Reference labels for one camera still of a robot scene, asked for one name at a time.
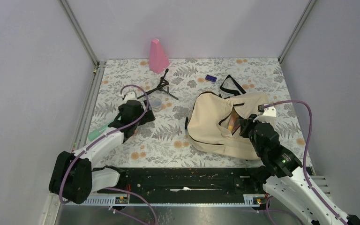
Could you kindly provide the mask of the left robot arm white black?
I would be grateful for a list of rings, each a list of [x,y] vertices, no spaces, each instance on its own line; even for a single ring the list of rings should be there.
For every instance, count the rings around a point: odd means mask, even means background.
[[[70,153],[61,152],[48,185],[50,192],[65,202],[83,203],[90,195],[110,187],[114,192],[125,190],[127,181],[113,166],[95,168],[108,152],[126,142],[139,125],[155,119],[148,101],[128,100],[119,106],[119,113],[105,131],[90,144]]]

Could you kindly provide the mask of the clear jar of clips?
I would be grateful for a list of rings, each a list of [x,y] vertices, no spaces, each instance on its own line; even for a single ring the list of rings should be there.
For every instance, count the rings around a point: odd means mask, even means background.
[[[152,98],[150,100],[150,105],[154,112],[159,112],[162,110],[162,100],[159,98]]]

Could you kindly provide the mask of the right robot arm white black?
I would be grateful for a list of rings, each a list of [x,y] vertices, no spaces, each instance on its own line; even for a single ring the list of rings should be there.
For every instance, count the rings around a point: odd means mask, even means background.
[[[251,114],[240,120],[240,135],[248,138],[263,165],[250,180],[256,193],[263,191],[279,200],[303,225],[360,225],[356,215],[336,206],[305,173],[300,160],[280,144],[271,124],[256,120]]]

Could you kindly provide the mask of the pink highlighter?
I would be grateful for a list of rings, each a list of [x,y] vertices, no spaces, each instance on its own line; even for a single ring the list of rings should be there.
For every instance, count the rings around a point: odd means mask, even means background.
[[[239,127],[240,127],[240,122],[236,121],[232,128],[232,134],[234,134]]]

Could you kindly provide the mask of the cream canvas backpack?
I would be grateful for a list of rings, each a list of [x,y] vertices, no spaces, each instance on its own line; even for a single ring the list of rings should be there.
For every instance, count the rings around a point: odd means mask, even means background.
[[[199,151],[245,160],[257,160],[258,156],[249,139],[240,135],[239,128],[229,130],[231,116],[237,114],[239,119],[246,119],[258,113],[258,106],[268,103],[264,92],[246,91],[230,75],[236,89],[220,90],[227,93],[222,97],[213,91],[200,93],[185,120],[185,130],[190,143]]]

